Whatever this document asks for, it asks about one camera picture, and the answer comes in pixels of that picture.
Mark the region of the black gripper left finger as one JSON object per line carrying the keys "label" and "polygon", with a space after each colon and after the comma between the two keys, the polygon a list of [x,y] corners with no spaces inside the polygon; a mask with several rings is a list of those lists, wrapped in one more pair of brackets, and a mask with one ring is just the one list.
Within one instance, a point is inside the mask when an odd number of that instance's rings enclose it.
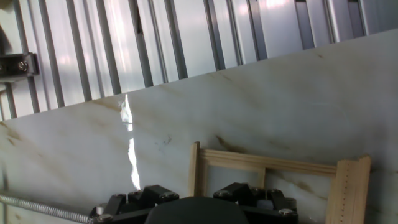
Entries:
{"label": "black gripper left finger", "polygon": [[90,213],[90,224],[142,224],[157,205],[172,202],[179,194],[160,185],[144,187],[128,194],[114,194]]}

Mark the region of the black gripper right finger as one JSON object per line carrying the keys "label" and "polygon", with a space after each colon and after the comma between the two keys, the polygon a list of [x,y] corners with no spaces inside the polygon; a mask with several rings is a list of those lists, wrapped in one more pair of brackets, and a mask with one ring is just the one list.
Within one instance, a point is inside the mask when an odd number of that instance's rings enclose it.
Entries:
{"label": "black gripper right finger", "polygon": [[249,224],[298,224],[294,200],[278,189],[262,189],[234,182],[213,194],[213,198],[238,206]]}

